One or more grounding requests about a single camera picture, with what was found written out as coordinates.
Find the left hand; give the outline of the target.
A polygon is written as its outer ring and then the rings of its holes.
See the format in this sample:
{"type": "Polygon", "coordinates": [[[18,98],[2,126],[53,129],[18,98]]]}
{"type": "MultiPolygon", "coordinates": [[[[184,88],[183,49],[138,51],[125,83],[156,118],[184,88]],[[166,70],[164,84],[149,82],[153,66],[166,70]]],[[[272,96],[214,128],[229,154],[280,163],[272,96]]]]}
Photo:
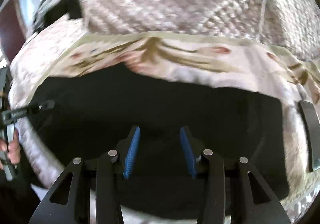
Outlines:
{"type": "Polygon", "coordinates": [[[18,131],[14,130],[14,139],[6,145],[6,143],[1,139],[1,151],[7,152],[8,158],[12,164],[16,165],[20,163],[21,160],[21,147],[18,138],[18,131]]]}

